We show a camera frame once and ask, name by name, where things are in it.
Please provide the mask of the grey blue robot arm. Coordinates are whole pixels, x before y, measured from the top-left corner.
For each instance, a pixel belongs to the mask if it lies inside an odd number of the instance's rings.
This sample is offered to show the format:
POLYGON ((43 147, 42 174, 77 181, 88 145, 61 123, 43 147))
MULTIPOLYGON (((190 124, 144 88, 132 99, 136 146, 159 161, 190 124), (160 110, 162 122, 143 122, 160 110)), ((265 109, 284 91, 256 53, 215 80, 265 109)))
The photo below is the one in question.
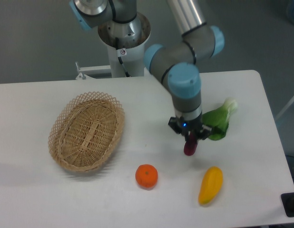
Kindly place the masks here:
POLYGON ((168 124, 186 139, 206 139, 213 127, 202 123, 201 80, 197 62, 218 54, 225 45, 222 31, 209 26, 196 0, 170 0, 182 41, 171 48, 145 48, 148 19, 134 0, 72 0, 69 2, 84 30, 98 29, 107 46, 113 77, 142 76, 147 70, 171 94, 175 116, 168 124))

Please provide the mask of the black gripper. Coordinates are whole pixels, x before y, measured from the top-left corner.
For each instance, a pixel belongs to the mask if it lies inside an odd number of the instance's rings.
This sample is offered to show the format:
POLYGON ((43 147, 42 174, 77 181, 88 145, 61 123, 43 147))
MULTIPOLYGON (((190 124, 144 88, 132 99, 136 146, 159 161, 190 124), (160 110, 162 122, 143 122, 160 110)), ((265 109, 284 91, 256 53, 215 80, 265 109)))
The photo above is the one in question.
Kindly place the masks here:
POLYGON ((175 133, 182 135, 185 140, 188 140, 189 132, 195 134, 197 141, 205 140, 213 132, 213 127, 202 124, 201 114, 193 120, 185 120, 183 117, 170 117, 168 125, 175 133))

